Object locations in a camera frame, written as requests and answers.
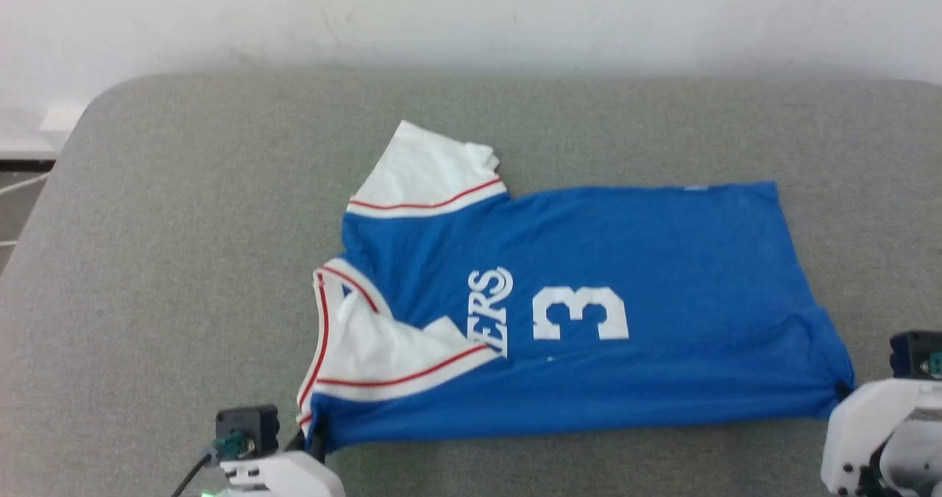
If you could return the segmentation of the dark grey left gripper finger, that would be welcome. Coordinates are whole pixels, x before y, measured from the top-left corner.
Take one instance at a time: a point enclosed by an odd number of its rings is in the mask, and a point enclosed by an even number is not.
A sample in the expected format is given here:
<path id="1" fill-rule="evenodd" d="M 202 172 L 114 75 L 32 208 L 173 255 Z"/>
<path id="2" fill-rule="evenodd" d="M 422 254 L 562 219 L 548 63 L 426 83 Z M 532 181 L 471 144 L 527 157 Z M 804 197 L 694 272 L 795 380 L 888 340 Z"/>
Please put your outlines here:
<path id="1" fill-rule="evenodd" d="M 326 462 L 327 419 L 318 415 L 306 415 L 297 424 L 299 431 L 289 441 L 290 452 L 305 452 L 317 462 Z"/>

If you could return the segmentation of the dark shelf rack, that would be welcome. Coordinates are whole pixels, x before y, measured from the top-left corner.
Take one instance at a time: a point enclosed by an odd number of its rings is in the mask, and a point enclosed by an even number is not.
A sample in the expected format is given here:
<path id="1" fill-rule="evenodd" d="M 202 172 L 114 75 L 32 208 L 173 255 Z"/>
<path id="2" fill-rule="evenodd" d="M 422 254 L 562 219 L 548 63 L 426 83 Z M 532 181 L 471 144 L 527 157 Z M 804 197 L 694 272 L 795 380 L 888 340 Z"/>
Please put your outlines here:
<path id="1" fill-rule="evenodd" d="M 17 245 L 56 161 L 0 161 L 0 273 Z"/>

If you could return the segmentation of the grey fabric sofa cushion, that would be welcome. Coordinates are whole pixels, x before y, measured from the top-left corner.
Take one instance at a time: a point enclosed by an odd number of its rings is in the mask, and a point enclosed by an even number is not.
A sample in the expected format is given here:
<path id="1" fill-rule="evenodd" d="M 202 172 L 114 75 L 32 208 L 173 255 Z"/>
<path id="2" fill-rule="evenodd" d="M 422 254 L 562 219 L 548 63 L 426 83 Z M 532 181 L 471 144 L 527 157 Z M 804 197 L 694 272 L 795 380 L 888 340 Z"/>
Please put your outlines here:
<path id="1" fill-rule="evenodd" d="M 942 329 L 942 85 L 850 77 L 162 74 L 85 109 L 0 276 L 0 497 L 168 497 L 314 353 L 312 272 L 401 120 L 515 195 L 771 179 L 859 382 Z"/>

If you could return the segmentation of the blue white basketball jersey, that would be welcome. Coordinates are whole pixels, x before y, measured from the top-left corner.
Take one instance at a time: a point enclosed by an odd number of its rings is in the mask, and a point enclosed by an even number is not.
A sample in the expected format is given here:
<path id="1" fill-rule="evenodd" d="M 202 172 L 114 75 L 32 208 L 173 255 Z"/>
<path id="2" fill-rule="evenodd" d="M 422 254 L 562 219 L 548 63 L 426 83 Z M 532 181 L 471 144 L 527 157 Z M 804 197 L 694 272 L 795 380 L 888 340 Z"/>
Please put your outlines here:
<path id="1" fill-rule="evenodd" d="M 855 387 L 771 182 L 509 194 L 400 122 L 313 273 L 326 451 L 828 417 Z"/>

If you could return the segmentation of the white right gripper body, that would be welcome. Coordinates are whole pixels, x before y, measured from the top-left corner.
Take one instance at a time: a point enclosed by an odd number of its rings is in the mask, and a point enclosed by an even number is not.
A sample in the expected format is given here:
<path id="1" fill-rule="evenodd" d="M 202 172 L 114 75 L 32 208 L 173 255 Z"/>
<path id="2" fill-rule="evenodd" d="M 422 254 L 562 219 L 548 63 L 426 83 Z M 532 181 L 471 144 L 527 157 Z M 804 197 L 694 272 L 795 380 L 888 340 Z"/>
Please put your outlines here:
<path id="1" fill-rule="evenodd" d="M 821 480 L 837 497 L 942 497 L 942 381 L 858 387 L 829 417 Z"/>

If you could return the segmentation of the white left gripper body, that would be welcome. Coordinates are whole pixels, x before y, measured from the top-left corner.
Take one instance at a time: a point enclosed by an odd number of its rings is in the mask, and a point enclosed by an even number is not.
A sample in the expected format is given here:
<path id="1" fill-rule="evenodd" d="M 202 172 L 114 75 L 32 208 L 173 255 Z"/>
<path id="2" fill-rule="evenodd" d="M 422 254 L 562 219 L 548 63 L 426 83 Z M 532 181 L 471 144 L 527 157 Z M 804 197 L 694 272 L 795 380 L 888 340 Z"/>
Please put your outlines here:
<path id="1" fill-rule="evenodd" d="M 303 451 L 223 462 L 219 497 L 346 497 L 339 476 Z"/>

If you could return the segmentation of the white box by wall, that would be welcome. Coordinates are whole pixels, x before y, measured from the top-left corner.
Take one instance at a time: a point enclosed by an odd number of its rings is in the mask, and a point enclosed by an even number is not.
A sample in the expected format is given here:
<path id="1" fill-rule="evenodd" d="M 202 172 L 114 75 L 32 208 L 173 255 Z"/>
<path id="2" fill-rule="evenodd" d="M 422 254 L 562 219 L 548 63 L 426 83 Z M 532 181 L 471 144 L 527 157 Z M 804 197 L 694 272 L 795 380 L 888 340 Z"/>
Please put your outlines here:
<path id="1" fill-rule="evenodd" d="M 44 133 L 70 133 L 74 131 L 88 105 L 67 105 L 48 109 L 38 125 Z"/>

